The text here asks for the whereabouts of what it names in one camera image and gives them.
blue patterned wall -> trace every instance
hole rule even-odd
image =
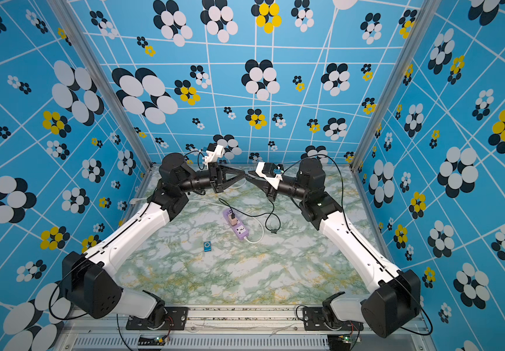
[[[69,3],[153,161],[344,163],[422,0]]]
[[[505,1],[443,0],[359,176],[438,350],[505,350]]]
[[[0,3],[0,350],[51,346],[61,260],[118,227],[144,172],[59,27],[45,1]]]

purple power strip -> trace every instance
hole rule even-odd
[[[231,215],[231,213],[232,213],[231,209],[228,208],[227,210],[223,211],[223,217],[225,217],[225,219],[227,220],[227,223],[229,223],[229,226],[231,227],[231,229],[233,229],[233,232],[235,233],[235,235],[237,235],[239,240],[243,240],[245,238],[245,236],[249,236],[249,230],[247,228],[245,228],[245,226],[243,225],[243,222],[241,220],[239,220],[239,217],[237,217],[236,214],[235,214],[235,218],[237,219],[237,224],[232,226],[231,222],[229,221],[229,216]]]

marble-pattern table surface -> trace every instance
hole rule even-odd
[[[340,203],[339,174],[335,167],[324,169],[326,191]],[[341,167],[341,172],[346,214],[375,244],[353,176],[347,167]],[[288,174],[295,173],[293,168]],[[158,169],[149,176],[145,196],[157,185]],[[247,182],[221,194],[208,190],[205,196],[191,193],[188,197],[190,201],[174,221],[151,235],[122,265],[116,278],[123,286],[150,291],[167,304],[320,304],[338,291],[359,297],[368,294],[339,249],[306,222],[288,198],[279,195],[275,202],[282,228],[277,234],[265,229],[262,241],[250,244],[239,241],[222,217],[226,207],[196,200],[219,203],[222,198],[249,214],[270,212],[272,206],[261,190]],[[250,230],[250,240],[260,238],[259,223],[242,214],[240,218]],[[266,216],[258,219],[264,225]],[[273,216],[268,226],[277,226]],[[212,250],[204,252],[208,241]]]

mounting plate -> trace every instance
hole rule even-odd
[[[325,325],[322,307],[303,308],[303,327],[307,331],[335,330],[330,329]],[[357,333],[356,330],[362,331],[364,329],[364,324],[348,321],[344,326],[336,330],[352,331],[352,329],[354,329],[355,333]]]
[[[172,330],[184,330],[186,325],[186,317],[188,316],[188,307],[165,307],[165,318],[170,317],[174,321],[174,325],[171,325]],[[169,330],[169,320],[165,319],[165,322],[157,330]],[[126,330],[155,330],[150,329],[150,323],[138,317],[130,316],[128,322],[126,323]]]

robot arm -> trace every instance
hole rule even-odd
[[[325,173],[319,160],[301,161],[295,178],[284,175],[283,170],[283,165],[260,162],[249,173],[262,179],[247,180],[272,201],[277,194],[301,200],[298,207],[305,220],[338,246],[370,292],[361,302],[342,292],[325,300],[327,324],[337,328],[347,320],[365,321],[385,338],[416,317],[420,305],[413,297],[420,296],[420,280],[413,271],[403,272],[389,262],[348,220],[341,206],[324,191]]]
[[[148,291],[122,288],[114,280],[116,272],[141,244],[164,227],[188,203],[187,193],[205,194],[206,189],[223,192],[245,177],[244,171],[218,165],[223,147],[210,144],[207,169],[194,171],[183,155],[172,153],[163,158],[153,195],[137,213],[106,239],[83,254],[71,252],[62,262],[61,292],[64,297],[93,318],[109,313],[129,314],[143,319],[150,328],[165,319],[164,301]]]

